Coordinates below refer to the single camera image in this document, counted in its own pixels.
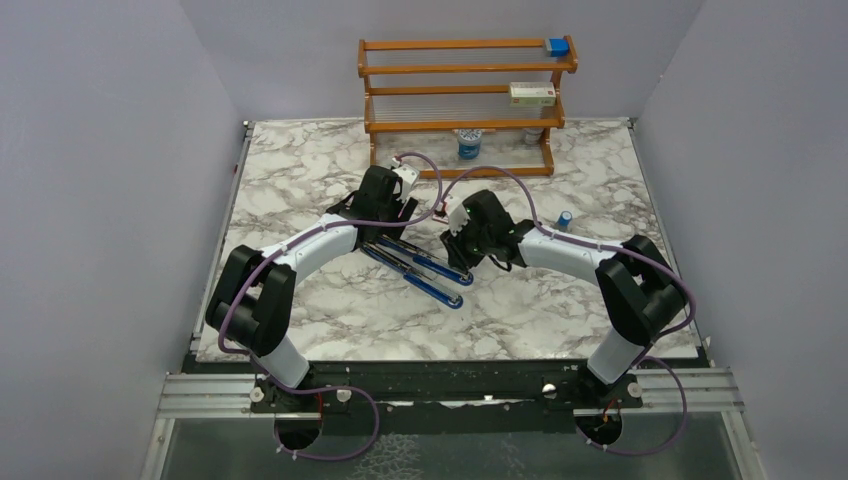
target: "blue can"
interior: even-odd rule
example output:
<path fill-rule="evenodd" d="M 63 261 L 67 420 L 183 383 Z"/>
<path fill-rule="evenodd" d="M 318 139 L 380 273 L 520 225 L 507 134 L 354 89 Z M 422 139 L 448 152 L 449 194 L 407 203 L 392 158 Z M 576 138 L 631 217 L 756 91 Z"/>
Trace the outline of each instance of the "blue can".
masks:
<path fill-rule="evenodd" d="M 480 154 L 483 130 L 463 128 L 457 132 L 456 139 L 459 142 L 459 158 L 471 160 Z"/>

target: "blue block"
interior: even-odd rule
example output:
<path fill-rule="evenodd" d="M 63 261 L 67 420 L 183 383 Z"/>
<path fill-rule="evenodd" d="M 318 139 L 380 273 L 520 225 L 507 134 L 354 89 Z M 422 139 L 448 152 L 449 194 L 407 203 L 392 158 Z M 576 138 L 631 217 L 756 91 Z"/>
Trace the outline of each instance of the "blue block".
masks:
<path fill-rule="evenodd" d="M 545 40 L 545 47 L 550 57 L 564 57 L 568 54 L 568 42 L 562 38 L 549 38 Z"/>

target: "wooden shelf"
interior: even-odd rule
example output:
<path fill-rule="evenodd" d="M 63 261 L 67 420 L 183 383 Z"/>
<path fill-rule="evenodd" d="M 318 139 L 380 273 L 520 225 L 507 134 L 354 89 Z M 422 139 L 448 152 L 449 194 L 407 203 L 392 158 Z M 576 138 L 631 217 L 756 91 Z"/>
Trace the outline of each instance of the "wooden shelf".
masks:
<path fill-rule="evenodd" d="M 359 41 L 358 71 L 365 83 L 365 131 L 371 136 L 371 163 L 377 161 L 380 135 L 390 133 L 438 132 L 460 128 L 485 130 L 516 130 L 542 128 L 539 143 L 541 158 L 536 166 L 516 166 L 509 169 L 518 175 L 551 175 L 553 158 L 548 138 L 551 128 L 562 128 L 565 111 L 560 84 L 563 72 L 577 71 L 577 50 L 570 36 L 564 37 L 569 52 L 564 57 L 548 57 L 544 39 L 490 40 L 432 40 L 366 42 Z M 556 90 L 553 107 L 511 107 L 509 85 L 389 85 L 372 86 L 372 79 L 418 77 L 480 76 L 498 72 L 551 72 L 550 82 Z M 525 81 L 506 78 L 501 81 Z M 462 170 L 447 170 L 446 177 Z M 431 178 L 433 172 L 422 172 Z M 475 176 L 503 175 L 499 172 L 479 172 Z"/>

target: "floor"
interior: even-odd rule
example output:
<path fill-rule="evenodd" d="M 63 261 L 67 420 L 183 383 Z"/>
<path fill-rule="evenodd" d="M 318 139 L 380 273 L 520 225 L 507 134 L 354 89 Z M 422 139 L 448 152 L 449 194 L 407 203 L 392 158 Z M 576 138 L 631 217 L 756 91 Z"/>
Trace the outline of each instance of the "floor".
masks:
<path fill-rule="evenodd" d="M 378 154 L 383 159 L 417 149 L 448 165 L 458 163 L 455 148 L 443 135 L 398 135 Z M 568 122 L 552 132 L 551 149 L 556 173 L 526 179 L 543 222 L 569 210 L 570 233 L 602 240 L 640 233 L 662 248 L 626 120 Z M 539 155 L 538 147 L 523 146 L 519 132 L 504 132 L 484 137 L 478 163 L 524 165 L 541 162 Z M 310 226 L 358 186 L 368 158 L 361 119 L 257 123 L 218 269 L 240 244 L 260 248 Z M 497 192 L 514 220 L 529 216 L 510 179 L 475 179 L 454 195 L 484 188 Z M 434 181 L 413 192 L 424 208 L 435 195 Z M 404 238 L 444 256 L 443 227 L 425 221 Z M 600 291 L 582 280 L 540 269 L 504 273 L 487 262 L 474 275 L 471 286 L 457 286 L 465 303 L 452 310 L 365 255 L 345 255 L 298 287 L 289 337 L 309 360 L 585 358 L 609 328 Z M 244 361 L 223 354 L 216 335 L 204 325 L 198 361 Z M 686 329 L 660 340 L 653 353 L 694 357 L 698 344 L 694 330 Z"/>

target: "small cylinder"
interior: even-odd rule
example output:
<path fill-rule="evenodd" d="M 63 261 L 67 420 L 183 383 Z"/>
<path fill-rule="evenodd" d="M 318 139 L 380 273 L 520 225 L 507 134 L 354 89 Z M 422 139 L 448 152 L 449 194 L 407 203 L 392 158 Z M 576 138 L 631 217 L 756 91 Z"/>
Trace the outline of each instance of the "small cylinder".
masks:
<path fill-rule="evenodd" d="M 542 138 L 542 132 L 544 131 L 544 128 L 525 128 L 524 143 L 527 145 L 536 145 L 539 143 L 539 139 Z"/>
<path fill-rule="evenodd" d="M 568 224 L 571 223 L 571 219 L 571 212 L 569 212 L 568 210 L 563 210 L 562 213 L 559 214 L 557 224 L 554 225 L 554 228 L 561 232 L 568 230 Z"/>
<path fill-rule="evenodd" d="M 459 158 L 472 160 L 480 154 L 483 130 L 463 128 L 457 132 L 456 139 L 459 142 Z"/>

